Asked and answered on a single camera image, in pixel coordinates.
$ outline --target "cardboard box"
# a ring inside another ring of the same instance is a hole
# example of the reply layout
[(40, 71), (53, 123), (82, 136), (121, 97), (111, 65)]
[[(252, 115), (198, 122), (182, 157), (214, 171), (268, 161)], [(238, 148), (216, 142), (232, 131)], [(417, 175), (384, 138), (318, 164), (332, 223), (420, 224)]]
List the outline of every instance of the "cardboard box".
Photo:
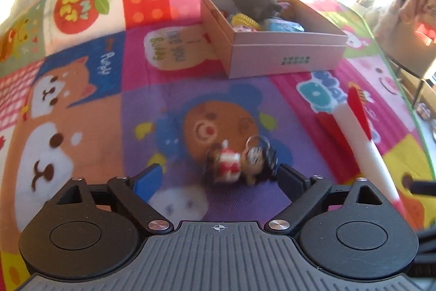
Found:
[(233, 0), (201, 0), (201, 20), (229, 78), (332, 70), (344, 55), (345, 35), (299, 0), (295, 21), (305, 32), (235, 32), (220, 10), (237, 13)]

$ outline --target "colorful play mat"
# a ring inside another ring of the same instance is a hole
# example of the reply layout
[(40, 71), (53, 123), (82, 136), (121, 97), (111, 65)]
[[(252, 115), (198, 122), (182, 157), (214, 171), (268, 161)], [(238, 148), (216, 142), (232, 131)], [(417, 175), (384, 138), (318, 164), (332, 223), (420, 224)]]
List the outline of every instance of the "colorful play mat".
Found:
[[(350, 183), (356, 162), (315, 118), (346, 100), (350, 86), (359, 89), (407, 221), (416, 229), (432, 224), (436, 204), (402, 184), (409, 175), (432, 180), (433, 172), (380, 48), (335, 0), (302, 1), (349, 36), (335, 71), (226, 79), (200, 22), (200, 0), (40, 0), (17, 18), (0, 38), (0, 290), (27, 279), (20, 232), (71, 177), (103, 183), (159, 163), (149, 203), (175, 225), (263, 224), (289, 204), (276, 184), (202, 184), (211, 145), (228, 139), (242, 151), (260, 133), (280, 162)], [(297, 53), (283, 59), (300, 61)]]

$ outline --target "silver bolt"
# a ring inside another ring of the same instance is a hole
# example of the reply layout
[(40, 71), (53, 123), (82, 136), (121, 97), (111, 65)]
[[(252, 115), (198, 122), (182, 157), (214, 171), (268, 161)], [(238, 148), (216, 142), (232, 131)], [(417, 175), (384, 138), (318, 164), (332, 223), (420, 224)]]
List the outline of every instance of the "silver bolt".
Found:
[(169, 228), (169, 223), (163, 219), (156, 219), (148, 224), (148, 228), (153, 231), (164, 231)]
[(289, 222), (284, 219), (273, 219), (268, 223), (268, 226), (276, 231), (284, 231), (290, 227)]

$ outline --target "green leaf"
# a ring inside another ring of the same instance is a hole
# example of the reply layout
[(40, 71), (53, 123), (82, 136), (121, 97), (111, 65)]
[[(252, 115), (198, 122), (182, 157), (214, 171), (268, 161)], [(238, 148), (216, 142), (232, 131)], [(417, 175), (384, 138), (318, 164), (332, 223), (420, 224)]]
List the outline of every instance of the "green leaf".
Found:
[(109, 1), (108, 0), (95, 0), (94, 1), (95, 9), (104, 15), (109, 14)]
[(259, 115), (259, 120), (268, 131), (274, 130), (277, 127), (277, 122), (271, 115), (264, 114), (263, 112)]

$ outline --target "red checkered pattern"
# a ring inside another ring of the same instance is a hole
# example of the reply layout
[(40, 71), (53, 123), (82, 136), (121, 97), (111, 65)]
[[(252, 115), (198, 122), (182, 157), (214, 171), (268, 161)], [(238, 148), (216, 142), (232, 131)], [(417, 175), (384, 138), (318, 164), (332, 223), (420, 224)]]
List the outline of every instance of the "red checkered pattern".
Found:
[(14, 125), (43, 60), (0, 79), (0, 131)]

